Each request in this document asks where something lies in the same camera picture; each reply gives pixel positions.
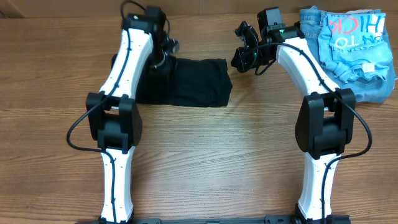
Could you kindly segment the black t-shirt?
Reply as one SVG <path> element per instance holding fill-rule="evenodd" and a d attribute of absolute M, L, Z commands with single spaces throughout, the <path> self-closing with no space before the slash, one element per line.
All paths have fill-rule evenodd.
<path fill-rule="evenodd" d="M 225 59 L 170 60 L 174 67 L 167 75 L 159 75 L 151 59 L 146 62 L 136 91 L 138 103 L 204 108 L 228 104 L 233 85 Z"/>

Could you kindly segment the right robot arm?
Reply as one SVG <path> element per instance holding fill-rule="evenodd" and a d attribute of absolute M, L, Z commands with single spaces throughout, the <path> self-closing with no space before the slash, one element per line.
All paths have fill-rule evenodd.
<path fill-rule="evenodd" d="M 286 26 L 278 7 L 257 14 L 260 33 L 242 21 L 234 33 L 244 46 L 236 49 L 231 66 L 244 73 L 278 62 L 303 96 L 295 139 L 304 153 L 303 189 L 293 216 L 268 216 L 266 223 L 350 223 L 331 211 L 331 192 L 338 159 L 351 142 L 355 96 L 333 82 L 311 54 L 296 22 Z"/>

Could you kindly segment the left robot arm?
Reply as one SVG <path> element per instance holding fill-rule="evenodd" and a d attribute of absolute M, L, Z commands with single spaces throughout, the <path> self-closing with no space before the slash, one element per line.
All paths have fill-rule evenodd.
<path fill-rule="evenodd" d="M 136 102 L 141 78 L 168 81 L 175 69 L 171 52 L 178 42 L 164 30 L 167 16 L 156 6 L 142 15 L 122 17 L 121 44 L 99 93 L 89 93 L 86 108 L 92 138 L 104 165 L 104 205 L 98 223 L 132 223 L 131 165 L 141 140 L 142 119 Z"/>

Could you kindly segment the light blue printed t-shirt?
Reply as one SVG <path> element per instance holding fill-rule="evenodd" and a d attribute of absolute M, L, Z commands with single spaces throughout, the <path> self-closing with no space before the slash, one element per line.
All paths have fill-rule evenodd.
<path fill-rule="evenodd" d="M 319 58 L 325 70 L 345 83 L 386 81 L 393 56 L 382 37 L 385 18 L 382 12 L 326 14 L 318 36 Z"/>

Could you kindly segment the blue denim jeans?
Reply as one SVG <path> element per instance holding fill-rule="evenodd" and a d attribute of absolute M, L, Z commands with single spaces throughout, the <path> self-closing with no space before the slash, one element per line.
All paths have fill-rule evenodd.
<path fill-rule="evenodd" d="M 393 59 L 389 64 L 389 71 L 387 74 L 387 80 L 382 81 L 380 79 L 373 81 L 365 81 L 365 80 L 356 80 L 349 81 L 347 83 L 337 79 L 334 77 L 334 74 L 331 71 L 325 70 L 323 65 L 321 64 L 319 58 L 319 45 L 318 45 L 318 36 L 323 28 L 323 19 L 324 16 L 328 13 L 331 14 L 374 14 L 382 12 L 380 9 L 358 9 L 355 11 L 348 11 L 346 13 L 337 13 L 337 12 L 328 12 L 323 11 L 316 6 L 312 6 L 309 9 L 300 10 L 300 24 L 301 30 L 305 34 L 305 38 L 308 42 L 308 47 L 314 56 L 317 63 L 321 66 L 323 71 L 335 82 L 341 89 L 350 88 L 353 90 L 356 95 L 356 100 L 358 102 L 371 102 L 371 103 L 382 103 L 385 101 L 389 95 L 394 90 L 395 80 L 397 78 Z M 387 42 L 389 49 L 391 49 L 391 45 L 389 43 L 389 36 L 384 23 L 384 32 L 382 34 L 383 39 Z"/>

